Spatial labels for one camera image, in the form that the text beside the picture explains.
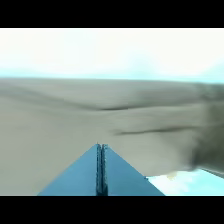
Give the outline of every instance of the sky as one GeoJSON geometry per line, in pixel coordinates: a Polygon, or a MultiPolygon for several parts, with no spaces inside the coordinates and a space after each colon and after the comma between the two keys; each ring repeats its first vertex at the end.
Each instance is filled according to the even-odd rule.
{"type": "MultiPolygon", "coordinates": [[[[224,83],[223,40],[215,28],[1,28],[0,77],[224,83]]],[[[166,195],[224,195],[224,180],[202,170],[150,181],[166,195]]]]}

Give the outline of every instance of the sand dune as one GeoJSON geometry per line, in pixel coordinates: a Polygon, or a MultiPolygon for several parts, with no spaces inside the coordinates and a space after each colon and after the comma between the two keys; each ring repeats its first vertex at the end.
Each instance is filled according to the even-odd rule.
{"type": "Polygon", "coordinates": [[[222,85],[0,79],[0,195],[36,195],[97,142],[146,176],[223,172],[223,97],[222,85]]]}

